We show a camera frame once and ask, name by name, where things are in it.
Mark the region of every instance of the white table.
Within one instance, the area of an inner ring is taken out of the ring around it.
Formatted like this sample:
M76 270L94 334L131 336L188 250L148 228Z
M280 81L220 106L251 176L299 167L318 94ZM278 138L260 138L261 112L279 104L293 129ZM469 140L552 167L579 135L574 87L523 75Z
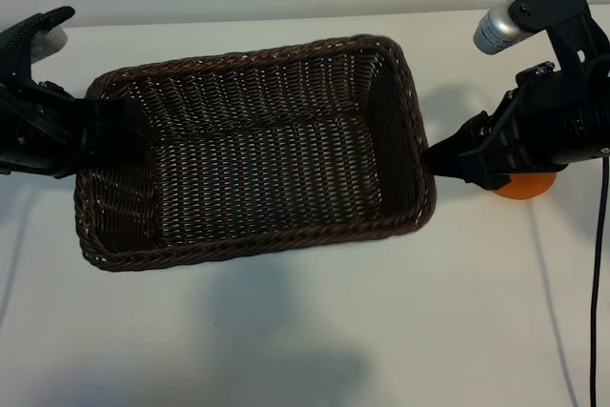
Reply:
M593 9L610 31L610 6ZM492 111L546 36L498 56L481 11L68 29L34 68L83 95L119 67L360 32L394 38L430 143ZM13 406L588 405L600 165L530 202L438 179L416 234L166 271L81 258L73 178L0 177L0 404ZM600 291L599 400L610 402L610 240Z

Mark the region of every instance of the black cable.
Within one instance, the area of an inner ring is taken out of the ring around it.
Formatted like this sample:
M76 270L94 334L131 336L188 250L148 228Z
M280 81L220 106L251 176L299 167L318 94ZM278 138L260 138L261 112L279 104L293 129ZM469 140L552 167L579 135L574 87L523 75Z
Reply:
M602 159L600 214L598 230L595 235L595 267L593 269L593 292L591 294L591 366L589 372L589 394L591 407L598 405L596 396L596 371L598 359L598 295L600 292L601 241L603 240L603 223L606 219L606 202L608 200L608 175L610 167L608 158Z

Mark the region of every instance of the silver cylinder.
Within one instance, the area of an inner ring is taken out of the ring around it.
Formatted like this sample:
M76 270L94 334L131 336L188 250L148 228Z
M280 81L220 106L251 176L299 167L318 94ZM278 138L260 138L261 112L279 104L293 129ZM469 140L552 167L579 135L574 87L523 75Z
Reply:
M31 39L31 63L43 60L60 51L68 43L68 36L56 26L50 31L38 32Z
M478 23L475 45L485 54L496 54L525 40L532 34L522 31L508 14L510 2L493 6Z

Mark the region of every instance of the brown wicker basket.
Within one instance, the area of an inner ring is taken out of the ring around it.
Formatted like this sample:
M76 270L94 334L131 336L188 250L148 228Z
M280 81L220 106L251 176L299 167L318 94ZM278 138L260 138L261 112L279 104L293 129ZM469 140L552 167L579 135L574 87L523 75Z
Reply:
M127 95L150 119L145 164L76 179L81 246L101 269L379 239L434 210L413 79L388 38L122 69L88 92Z

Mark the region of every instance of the basket rim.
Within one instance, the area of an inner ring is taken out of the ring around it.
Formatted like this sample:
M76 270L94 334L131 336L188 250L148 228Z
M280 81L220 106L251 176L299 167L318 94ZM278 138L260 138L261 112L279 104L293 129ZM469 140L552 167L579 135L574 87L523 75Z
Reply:
M168 62L146 64L107 72L96 78L88 97L116 97L124 93L133 81L142 78L183 77L203 71L238 71L250 67L262 67L290 64L295 61L309 60L316 57L336 55L338 52L366 50L383 54L392 70L392 76L400 88L402 100L399 105L400 121L408 133L408 148L414 161L415 186L422 190L417 193L417 200L408 212L384 216L377 220L352 223L332 223L288 229L273 233L250 234L242 237L208 240L185 245L151 250L110 252L98 238L92 206L87 195L92 192L92 174L95 171L81 171L76 177L74 201L76 221L83 255L89 262L104 270L148 270L171 267L179 264L201 262L203 250L214 252L214 256L205 260L222 260L234 257L227 256L241 250L244 254L267 253L292 248L305 248L313 245L328 244L350 240L371 240L385 238L393 234L405 234L421 228L432 216L436 204L434 177L428 172L421 154L428 147L423 121L418 107L417 93L411 71L406 63L402 49L394 40L379 35L361 34L353 37L318 40L303 45L273 48L263 51L230 52L208 57L190 57ZM273 250L261 247L269 246Z

